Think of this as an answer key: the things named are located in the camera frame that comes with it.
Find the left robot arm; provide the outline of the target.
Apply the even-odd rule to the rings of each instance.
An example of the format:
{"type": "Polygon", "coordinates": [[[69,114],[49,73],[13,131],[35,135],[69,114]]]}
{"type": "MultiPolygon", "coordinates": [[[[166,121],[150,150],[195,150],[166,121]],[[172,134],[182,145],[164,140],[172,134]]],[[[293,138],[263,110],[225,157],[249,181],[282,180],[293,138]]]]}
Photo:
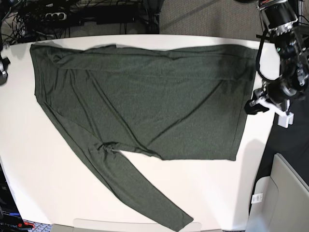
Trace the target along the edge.
{"type": "Polygon", "coordinates": [[[248,115],[255,115],[273,107],[278,115],[289,115],[290,103],[303,100],[309,87],[309,51],[296,26],[298,17],[288,1],[258,0],[256,4],[265,26],[255,63],[262,87],[253,92],[244,110],[248,115]],[[265,40],[275,45],[280,57],[280,75],[274,80],[261,72],[265,40]]]}

